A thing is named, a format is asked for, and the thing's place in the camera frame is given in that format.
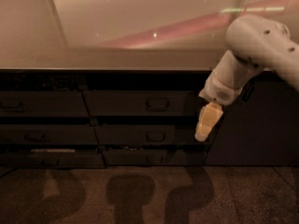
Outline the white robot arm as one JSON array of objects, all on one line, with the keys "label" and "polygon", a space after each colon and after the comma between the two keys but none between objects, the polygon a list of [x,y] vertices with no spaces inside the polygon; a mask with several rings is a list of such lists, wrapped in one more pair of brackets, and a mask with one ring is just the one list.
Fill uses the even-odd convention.
[{"label": "white robot arm", "polygon": [[203,142],[250,79],[268,68],[299,91],[299,45],[278,21],[247,14],[227,28],[225,51],[199,96],[207,101],[198,117],[194,137]]}]

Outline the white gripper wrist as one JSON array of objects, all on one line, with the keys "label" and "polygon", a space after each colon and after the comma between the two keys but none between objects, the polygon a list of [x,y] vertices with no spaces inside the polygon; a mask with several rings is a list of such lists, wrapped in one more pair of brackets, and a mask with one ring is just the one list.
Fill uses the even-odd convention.
[{"label": "white gripper wrist", "polygon": [[199,96],[211,103],[204,105],[200,110],[194,134],[197,141],[206,141],[223,115],[222,105],[231,105],[241,92],[241,89],[230,88],[223,84],[215,72],[209,75]]}]

